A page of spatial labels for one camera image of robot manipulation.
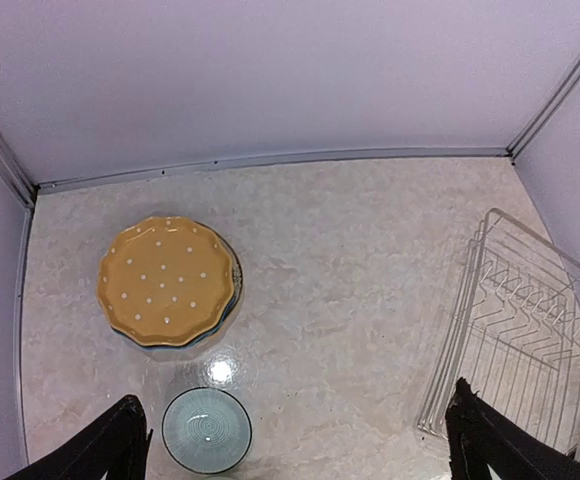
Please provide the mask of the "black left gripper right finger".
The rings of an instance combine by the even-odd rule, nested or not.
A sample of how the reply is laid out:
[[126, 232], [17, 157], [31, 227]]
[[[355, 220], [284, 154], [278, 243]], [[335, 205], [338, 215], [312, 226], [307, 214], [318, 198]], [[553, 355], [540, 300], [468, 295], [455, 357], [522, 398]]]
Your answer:
[[453, 479], [580, 479], [580, 462], [520, 429], [461, 377], [445, 412]]

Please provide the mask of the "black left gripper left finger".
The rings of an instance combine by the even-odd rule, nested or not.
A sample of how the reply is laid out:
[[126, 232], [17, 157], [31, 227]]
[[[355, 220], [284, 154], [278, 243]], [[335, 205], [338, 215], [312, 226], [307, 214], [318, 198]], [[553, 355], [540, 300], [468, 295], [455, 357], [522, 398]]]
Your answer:
[[143, 479], [153, 432], [135, 395], [123, 396], [65, 444], [12, 479]]

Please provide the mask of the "white green ceramic bowl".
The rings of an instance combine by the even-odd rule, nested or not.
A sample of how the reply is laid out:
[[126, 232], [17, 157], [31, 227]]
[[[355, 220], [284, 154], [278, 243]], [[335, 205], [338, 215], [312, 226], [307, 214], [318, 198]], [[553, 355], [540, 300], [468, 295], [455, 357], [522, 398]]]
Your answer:
[[168, 404], [161, 435], [167, 452], [180, 466], [196, 474], [215, 475], [246, 457], [253, 429], [237, 398], [220, 389], [197, 387]]

